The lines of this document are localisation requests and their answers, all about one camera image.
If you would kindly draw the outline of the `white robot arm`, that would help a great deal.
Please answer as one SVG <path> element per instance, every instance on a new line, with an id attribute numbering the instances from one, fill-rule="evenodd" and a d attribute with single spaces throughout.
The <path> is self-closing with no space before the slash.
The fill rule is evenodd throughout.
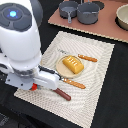
<path id="1" fill-rule="evenodd" d="M 38 0 L 0 0 L 0 71 L 7 75 L 6 84 L 24 90 L 34 84 L 57 89 L 58 73 L 40 65 L 42 18 Z"/>

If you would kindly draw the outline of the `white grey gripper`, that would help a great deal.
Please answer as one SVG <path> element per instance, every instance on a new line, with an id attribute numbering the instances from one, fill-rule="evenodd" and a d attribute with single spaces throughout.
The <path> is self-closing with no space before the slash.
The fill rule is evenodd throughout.
<path id="1" fill-rule="evenodd" d="M 34 84 L 56 90 L 60 79 L 61 76 L 55 70 L 38 65 L 31 70 L 9 73 L 5 83 L 23 90 L 31 89 Z"/>

